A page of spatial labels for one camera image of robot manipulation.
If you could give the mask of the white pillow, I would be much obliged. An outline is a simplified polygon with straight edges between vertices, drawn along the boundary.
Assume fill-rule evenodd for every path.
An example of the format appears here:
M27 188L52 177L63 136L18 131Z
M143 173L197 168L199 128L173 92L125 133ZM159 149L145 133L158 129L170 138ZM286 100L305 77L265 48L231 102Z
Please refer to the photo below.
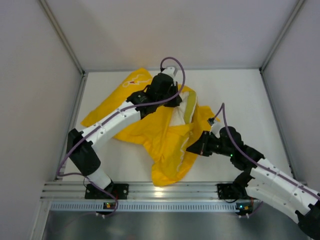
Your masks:
M194 91L185 91L179 96L182 102L172 111L170 127L190 124L196 109L197 94Z

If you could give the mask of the yellow Pikachu pillowcase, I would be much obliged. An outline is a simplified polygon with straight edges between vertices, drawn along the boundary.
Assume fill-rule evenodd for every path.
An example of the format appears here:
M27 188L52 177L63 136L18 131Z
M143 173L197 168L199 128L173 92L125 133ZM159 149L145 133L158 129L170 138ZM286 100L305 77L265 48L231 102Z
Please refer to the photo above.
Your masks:
M119 107L130 94L143 90L151 81L152 75L146 69L133 71L82 120L81 125L90 127L102 120ZM181 93L188 91L194 90L184 86ZM154 161L151 169L152 182L160 187L179 182L189 172L197 155L187 152L186 149L200 138L203 131L211 129L208 119L214 117L209 106L198 104L198 96L191 123L169 126L173 110L172 107L161 106L156 112L115 135L117 140L142 145L145 148Z

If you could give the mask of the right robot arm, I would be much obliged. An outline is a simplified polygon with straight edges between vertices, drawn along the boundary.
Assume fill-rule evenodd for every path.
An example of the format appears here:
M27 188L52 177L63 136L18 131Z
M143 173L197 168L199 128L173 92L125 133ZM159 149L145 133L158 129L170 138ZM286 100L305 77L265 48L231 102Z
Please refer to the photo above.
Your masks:
M223 127L219 136L203 131L186 149L209 157L212 154L230 158L241 171L232 187L237 197L260 200L293 220L313 240L320 238L320 193L285 174L262 153L244 144L234 127Z

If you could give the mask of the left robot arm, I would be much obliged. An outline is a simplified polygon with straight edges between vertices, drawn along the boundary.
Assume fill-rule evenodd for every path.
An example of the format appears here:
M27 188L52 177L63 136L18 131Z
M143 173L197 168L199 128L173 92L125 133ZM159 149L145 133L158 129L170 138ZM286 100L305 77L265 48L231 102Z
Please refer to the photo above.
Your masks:
M175 76L164 69L145 89L133 92L102 120L81 131L74 128L69 132L66 157L93 186L109 193L113 188L113 181L102 169L96 150L124 128L154 113L158 107L178 101L180 96Z

